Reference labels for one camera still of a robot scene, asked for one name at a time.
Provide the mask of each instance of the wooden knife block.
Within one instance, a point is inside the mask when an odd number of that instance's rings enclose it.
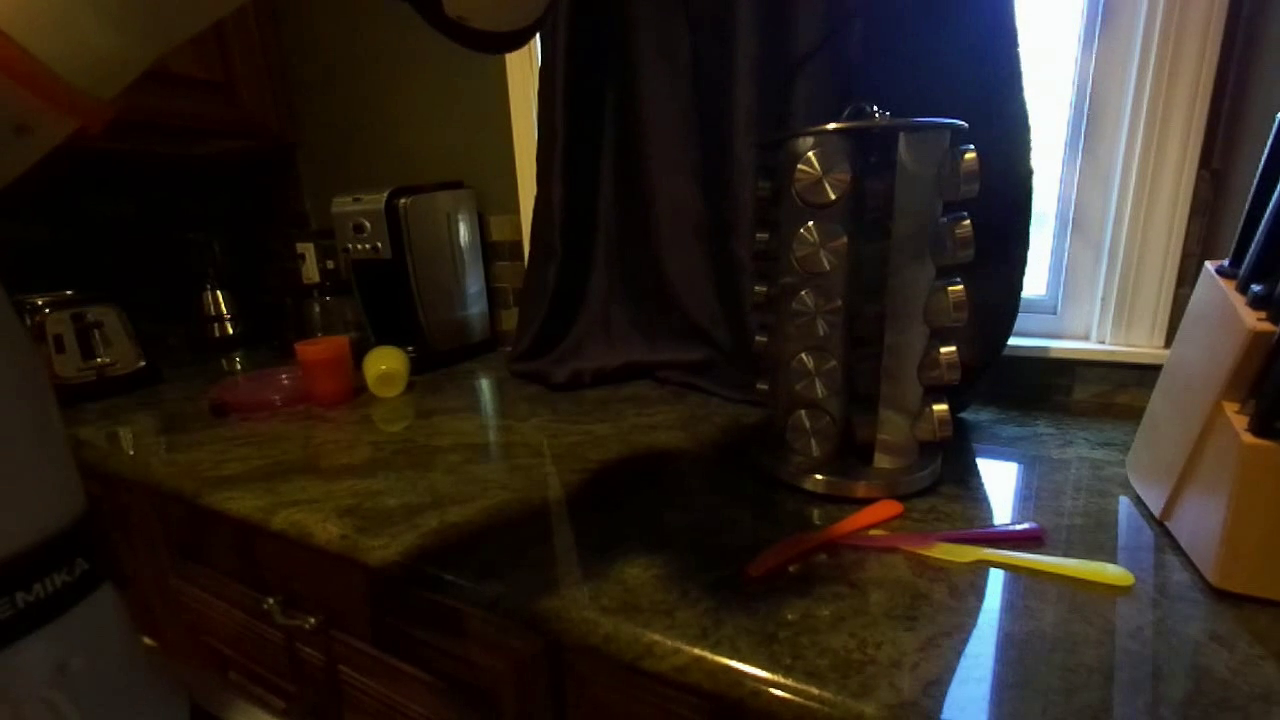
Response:
[[[1130,450],[1130,482],[1211,589],[1280,602],[1280,444],[1240,406],[1275,328],[1200,269],[1193,303]]]

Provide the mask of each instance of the orange handle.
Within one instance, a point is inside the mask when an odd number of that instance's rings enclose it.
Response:
[[[788,538],[788,540],[766,550],[766,553],[747,566],[747,577],[753,577],[753,581],[774,577],[774,574],[797,566],[799,556],[813,556],[813,553],[820,553],[820,550],[828,550],[828,545],[836,545],[836,540],[846,540],[846,538],[856,538],[856,532],[866,532],[866,529],[887,524],[887,519],[895,519],[895,515],[905,515],[905,513],[908,513],[908,505],[900,505],[900,501],[891,501],[891,496],[885,496],[885,501],[877,501],[877,505],[866,505],[866,510],[841,515],[841,519],[828,524],[828,529],[799,532],[799,538]]]

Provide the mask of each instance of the window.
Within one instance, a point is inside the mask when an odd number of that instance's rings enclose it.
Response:
[[[1229,0],[1015,0],[1032,118],[1020,354],[1163,355]]]

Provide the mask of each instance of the kitchen counter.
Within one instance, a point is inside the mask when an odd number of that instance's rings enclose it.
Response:
[[[1133,420],[968,410],[895,529],[1047,524],[1133,592],[766,545],[848,513],[769,482],[759,412],[666,383],[546,393],[495,362],[404,401],[215,420],[209,382],[70,412],[78,456],[300,545],[449,589],[565,647],[797,717],[1268,717],[1280,603],[1211,592],[1123,482]]]

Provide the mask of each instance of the curtain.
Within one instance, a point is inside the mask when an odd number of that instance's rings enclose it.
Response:
[[[963,118],[985,152],[968,383],[1028,252],[1028,118],[1007,0],[558,0],[515,375],[660,375],[753,395],[756,180],[848,103]]]

